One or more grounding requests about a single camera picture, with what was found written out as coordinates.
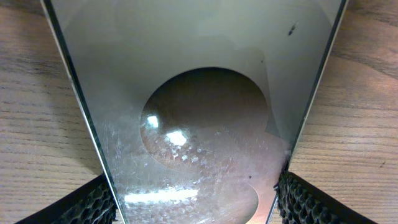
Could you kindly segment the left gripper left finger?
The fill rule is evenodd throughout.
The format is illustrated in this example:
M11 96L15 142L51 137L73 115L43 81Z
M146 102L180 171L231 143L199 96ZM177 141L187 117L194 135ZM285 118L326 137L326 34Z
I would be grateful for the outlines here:
M104 174L16 224L112 224L116 202Z

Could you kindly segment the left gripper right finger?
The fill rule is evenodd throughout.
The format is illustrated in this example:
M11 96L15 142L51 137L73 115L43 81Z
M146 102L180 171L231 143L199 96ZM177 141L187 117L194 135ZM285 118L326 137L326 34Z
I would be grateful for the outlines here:
M293 172L282 172L274 190L282 224L376 224Z

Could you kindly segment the Galaxy S25 Ultra smartphone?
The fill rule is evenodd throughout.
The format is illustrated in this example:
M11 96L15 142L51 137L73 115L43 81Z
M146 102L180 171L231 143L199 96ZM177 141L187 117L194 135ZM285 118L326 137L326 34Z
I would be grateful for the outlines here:
M268 223L347 2L42 2L124 223Z

